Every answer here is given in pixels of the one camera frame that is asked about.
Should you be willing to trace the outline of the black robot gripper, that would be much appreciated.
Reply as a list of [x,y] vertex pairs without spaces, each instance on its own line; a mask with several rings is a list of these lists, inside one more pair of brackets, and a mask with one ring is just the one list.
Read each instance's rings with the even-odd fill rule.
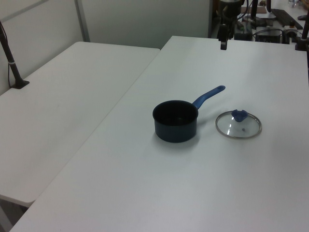
[[229,24],[220,24],[217,39],[220,41],[220,49],[227,49],[227,40],[233,38],[235,31],[235,22]]

